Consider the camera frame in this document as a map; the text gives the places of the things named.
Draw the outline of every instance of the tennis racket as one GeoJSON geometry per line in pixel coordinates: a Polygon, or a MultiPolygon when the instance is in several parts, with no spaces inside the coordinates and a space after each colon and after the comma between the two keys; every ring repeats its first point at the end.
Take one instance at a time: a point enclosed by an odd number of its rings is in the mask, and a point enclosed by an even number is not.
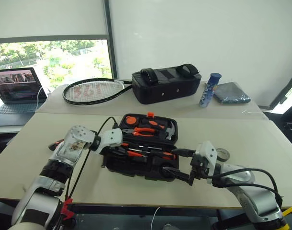
{"type": "Polygon", "coordinates": [[[131,89],[131,84],[131,81],[109,78],[80,80],[64,89],[63,98],[70,104],[99,104],[112,100],[131,89]]]}

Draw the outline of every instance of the orange screwdriver handle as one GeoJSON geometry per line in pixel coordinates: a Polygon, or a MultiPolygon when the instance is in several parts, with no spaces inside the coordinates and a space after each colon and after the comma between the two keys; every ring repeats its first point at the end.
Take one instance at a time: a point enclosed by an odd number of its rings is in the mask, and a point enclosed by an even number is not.
{"type": "Polygon", "coordinates": [[[129,157],[142,157],[143,155],[137,152],[127,151],[129,157]]]}
{"type": "Polygon", "coordinates": [[[163,154],[166,156],[166,157],[163,157],[163,159],[166,159],[166,160],[175,160],[176,159],[175,154],[172,154],[169,152],[163,152],[163,154]]]}
{"type": "Polygon", "coordinates": [[[152,124],[153,126],[159,126],[161,129],[165,129],[165,126],[159,125],[157,122],[155,121],[149,121],[150,124],[152,124]]]}
{"type": "Polygon", "coordinates": [[[135,132],[149,132],[149,133],[154,133],[155,130],[153,128],[134,128],[135,132]]]}

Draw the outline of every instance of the hammer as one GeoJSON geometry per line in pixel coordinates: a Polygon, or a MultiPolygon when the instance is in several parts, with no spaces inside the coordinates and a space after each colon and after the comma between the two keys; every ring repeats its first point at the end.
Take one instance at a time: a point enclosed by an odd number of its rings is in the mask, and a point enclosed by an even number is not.
{"type": "Polygon", "coordinates": [[[171,128],[167,128],[166,132],[168,133],[168,136],[166,137],[166,139],[171,140],[171,137],[175,134],[175,126],[172,121],[171,121],[171,128]]]}

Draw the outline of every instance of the window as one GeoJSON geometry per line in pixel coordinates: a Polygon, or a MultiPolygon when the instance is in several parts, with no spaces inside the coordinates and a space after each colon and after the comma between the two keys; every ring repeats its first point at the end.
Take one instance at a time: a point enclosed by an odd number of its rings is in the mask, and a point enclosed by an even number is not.
{"type": "Polygon", "coordinates": [[[107,40],[0,44],[0,69],[23,67],[33,67],[50,91],[82,79],[112,78],[107,40]]]}
{"type": "Polygon", "coordinates": [[[272,113],[284,114],[291,107],[292,107],[292,87],[284,96],[284,100],[275,106],[275,108],[272,110],[272,113]]]}

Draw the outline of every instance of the black cable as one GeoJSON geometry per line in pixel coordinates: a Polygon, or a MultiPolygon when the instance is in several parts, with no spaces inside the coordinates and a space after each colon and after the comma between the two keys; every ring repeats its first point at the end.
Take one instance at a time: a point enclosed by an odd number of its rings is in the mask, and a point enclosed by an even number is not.
{"type": "Polygon", "coordinates": [[[56,230],[59,230],[60,229],[60,227],[61,227],[61,223],[62,223],[62,220],[63,220],[63,218],[65,218],[66,216],[64,215],[64,214],[61,214],[60,215],[60,217],[59,217],[59,219],[58,219],[58,221],[57,221],[57,223],[56,223],[56,230]]]}
{"type": "Polygon", "coordinates": [[[251,186],[251,187],[258,187],[258,188],[264,188],[267,190],[270,190],[271,192],[273,192],[277,197],[279,197],[279,199],[282,200],[282,197],[280,196],[280,194],[278,192],[276,192],[275,190],[273,190],[272,188],[260,185],[260,184],[247,184],[247,183],[238,183],[238,184],[224,184],[223,187],[237,187],[237,186],[251,186]]]}
{"type": "MultiPolygon", "coordinates": [[[[117,124],[117,122],[116,122],[116,120],[115,120],[115,118],[113,117],[113,116],[110,116],[110,117],[108,117],[105,121],[104,121],[104,123],[102,124],[102,126],[100,127],[100,129],[98,130],[98,133],[97,133],[97,135],[99,135],[99,133],[101,132],[101,130],[102,130],[102,128],[104,127],[104,125],[108,122],[108,120],[110,120],[110,119],[113,119],[113,121],[114,121],[114,125],[118,125],[117,124]]],[[[87,153],[87,156],[85,157],[85,159],[84,159],[84,162],[83,162],[83,165],[82,165],[82,167],[81,167],[81,169],[80,169],[80,171],[79,171],[79,174],[78,174],[78,177],[77,177],[77,179],[76,179],[76,181],[75,181],[75,184],[74,184],[74,186],[73,186],[73,188],[72,188],[72,190],[71,190],[71,192],[70,192],[70,195],[69,195],[69,199],[72,197],[72,195],[73,195],[73,193],[74,193],[74,190],[75,190],[75,188],[76,188],[76,186],[77,186],[77,183],[78,183],[78,181],[79,181],[79,178],[80,178],[80,176],[81,176],[81,173],[82,173],[82,170],[83,170],[83,168],[84,168],[84,165],[85,165],[85,163],[87,162],[87,159],[88,159],[88,157],[89,157],[89,154],[90,154],[90,150],[88,151],[88,153],[87,153]]]]}
{"type": "Polygon", "coordinates": [[[87,154],[87,156],[85,157],[85,159],[84,159],[84,162],[83,162],[83,165],[82,165],[82,167],[81,167],[81,169],[80,169],[80,172],[79,172],[79,174],[78,174],[78,177],[77,177],[77,179],[76,179],[76,181],[75,181],[75,184],[74,184],[74,186],[73,186],[73,188],[72,188],[72,190],[71,190],[71,192],[70,192],[70,195],[69,195],[69,199],[71,198],[71,196],[73,195],[73,193],[74,193],[74,190],[75,190],[75,188],[76,188],[76,186],[77,186],[77,184],[78,184],[78,181],[79,181],[79,178],[80,178],[80,176],[81,176],[81,173],[82,173],[82,170],[83,170],[83,168],[84,168],[84,165],[85,165],[85,163],[87,162],[87,159],[88,159],[88,157],[89,157],[89,154],[90,154],[90,150],[88,151],[88,154],[87,154]]]}
{"type": "Polygon", "coordinates": [[[99,133],[100,133],[100,131],[102,130],[102,128],[104,127],[104,125],[105,125],[105,124],[108,122],[108,120],[110,120],[110,119],[113,119],[114,124],[117,124],[117,122],[116,122],[116,120],[115,120],[115,118],[114,118],[113,116],[108,117],[108,118],[105,120],[105,122],[102,124],[102,126],[100,127],[100,129],[98,130],[97,135],[99,135],[99,133]]]}
{"type": "Polygon", "coordinates": [[[257,171],[257,172],[262,172],[262,173],[265,173],[271,180],[272,182],[272,185],[274,187],[274,190],[275,192],[278,193],[278,188],[277,188],[277,184],[273,178],[273,176],[266,170],[263,170],[263,169],[257,169],[257,168],[243,168],[243,169],[236,169],[236,170],[232,170],[232,171],[229,171],[229,172],[225,172],[225,173],[221,173],[221,174],[217,174],[217,175],[213,175],[213,176],[208,176],[206,175],[204,172],[202,172],[202,175],[205,177],[205,178],[209,178],[209,179],[215,179],[215,178],[221,178],[221,177],[224,177],[224,176],[228,176],[228,175],[232,175],[232,174],[235,174],[235,173],[241,173],[241,172],[245,172],[245,171],[257,171]]]}
{"type": "Polygon", "coordinates": [[[65,200],[67,200],[67,198],[68,198],[69,185],[70,185],[70,180],[71,180],[72,175],[73,175],[73,171],[71,171],[71,174],[70,174],[69,179],[68,179],[68,184],[67,184],[66,193],[65,193],[65,200]]]}

